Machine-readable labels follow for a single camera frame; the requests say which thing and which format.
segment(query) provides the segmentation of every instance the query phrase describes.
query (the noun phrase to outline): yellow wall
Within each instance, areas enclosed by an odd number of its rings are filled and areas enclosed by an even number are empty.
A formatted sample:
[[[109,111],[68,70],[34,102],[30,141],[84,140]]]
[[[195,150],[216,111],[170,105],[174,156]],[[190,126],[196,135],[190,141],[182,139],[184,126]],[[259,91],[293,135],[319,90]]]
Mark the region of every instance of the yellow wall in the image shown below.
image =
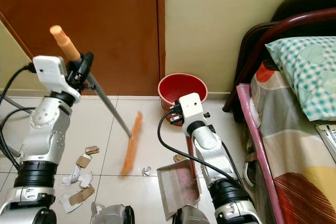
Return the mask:
[[[166,0],[166,74],[185,72],[230,92],[240,42],[283,0]]]
[[[20,45],[0,22],[0,88],[3,89],[9,78],[20,67],[30,62]],[[24,71],[14,80],[11,89],[45,90],[36,74]]]

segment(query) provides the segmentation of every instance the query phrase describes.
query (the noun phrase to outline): bucket rim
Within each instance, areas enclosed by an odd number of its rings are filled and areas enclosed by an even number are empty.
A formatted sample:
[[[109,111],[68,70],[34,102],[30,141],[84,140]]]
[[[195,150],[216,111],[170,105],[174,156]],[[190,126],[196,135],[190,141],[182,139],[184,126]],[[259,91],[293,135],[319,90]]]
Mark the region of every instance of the bucket rim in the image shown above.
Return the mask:
[[[206,100],[206,98],[208,97],[208,87],[205,85],[205,83],[204,83],[204,81],[202,81],[200,78],[198,78],[197,76],[194,76],[194,75],[192,75],[192,74],[188,74],[188,73],[171,73],[171,74],[168,74],[167,76],[165,76],[165,77],[163,77],[161,80],[160,80],[160,82],[159,82],[159,85],[157,85],[157,92],[159,93],[159,96],[160,96],[160,98],[163,100],[163,101],[165,101],[166,103],[168,103],[168,104],[170,104],[170,105],[174,105],[174,103],[173,102],[170,102],[170,101],[168,101],[166,98],[164,98],[163,97],[163,95],[161,94],[161,92],[160,92],[160,85],[161,85],[161,83],[166,79],[166,78],[168,78],[169,76],[175,76],[175,75],[178,75],[178,74],[183,74],[183,75],[185,75],[185,76],[191,76],[191,77],[194,77],[194,78],[196,78],[197,80],[199,80],[202,84],[203,84],[203,86],[204,86],[204,88],[205,88],[205,97],[204,97],[204,99],[201,101],[201,103],[203,103],[205,100]]]

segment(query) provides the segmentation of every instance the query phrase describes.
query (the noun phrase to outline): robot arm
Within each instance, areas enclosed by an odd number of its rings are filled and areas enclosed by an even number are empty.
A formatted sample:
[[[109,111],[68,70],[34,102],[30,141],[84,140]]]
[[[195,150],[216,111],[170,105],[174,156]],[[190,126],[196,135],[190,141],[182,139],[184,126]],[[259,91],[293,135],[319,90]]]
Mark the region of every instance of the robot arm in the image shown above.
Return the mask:
[[[237,180],[231,163],[225,155],[222,147],[222,140],[215,133],[213,127],[208,125],[206,115],[203,112],[200,97],[197,93],[192,93],[181,97],[178,100],[181,108],[178,115],[171,119],[172,123],[176,120],[183,122],[182,131],[193,140],[196,156],[227,173],[228,176]],[[250,200],[249,194],[243,185],[232,183],[226,176],[217,171],[201,165],[202,173],[210,192],[215,207],[215,217],[217,223],[256,223],[261,224],[255,211],[254,205]],[[190,209],[181,209],[185,215],[190,213]]]
[[[56,223],[49,209],[55,201],[54,177],[65,148],[71,107],[81,98],[92,61],[93,55],[86,54],[82,59],[85,69],[70,63],[67,75],[62,58],[33,58],[40,82],[51,93],[29,116],[18,176],[0,209],[0,223]]]

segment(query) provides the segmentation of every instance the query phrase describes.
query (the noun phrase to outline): orange handle grip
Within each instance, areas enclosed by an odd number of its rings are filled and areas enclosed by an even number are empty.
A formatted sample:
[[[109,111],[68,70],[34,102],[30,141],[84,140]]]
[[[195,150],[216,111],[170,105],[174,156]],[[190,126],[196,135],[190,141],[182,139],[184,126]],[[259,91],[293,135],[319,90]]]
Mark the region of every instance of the orange handle grip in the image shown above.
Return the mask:
[[[50,28],[50,33],[54,36],[57,44],[70,61],[77,61],[80,59],[80,53],[77,51],[70,38],[63,32],[60,26],[52,26]]]

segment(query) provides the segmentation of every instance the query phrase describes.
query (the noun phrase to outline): broom handle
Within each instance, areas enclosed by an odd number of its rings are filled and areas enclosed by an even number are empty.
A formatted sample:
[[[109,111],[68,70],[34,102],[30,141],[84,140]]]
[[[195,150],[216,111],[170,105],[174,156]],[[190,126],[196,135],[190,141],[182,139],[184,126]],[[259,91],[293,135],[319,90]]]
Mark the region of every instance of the broom handle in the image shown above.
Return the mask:
[[[56,39],[57,44],[59,47],[63,50],[63,52],[66,54],[68,59],[72,61],[76,67],[80,67],[81,58],[80,53],[77,51],[73,43],[71,42],[70,38],[66,36],[66,34],[63,32],[62,28],[60,26],[52,26],[50,28],[50,33],[54,36]],[[109,98],[106,96],[103,88],[98,83],[98,81],[95,79],[95,77],[89,73],[87,77],[87,81],[91,85],[95,85],[95,92],[100,97],[100,99],[103,101],[103,103],[106,105],[106,107],[109,109],[109,111],[114,115],[114,117],[117,119],[117,121],[120,123],[121,127],[125,130],[127,136],[129,138],[132,137],[132,133],[125,124],[124,120],[121,118]]]

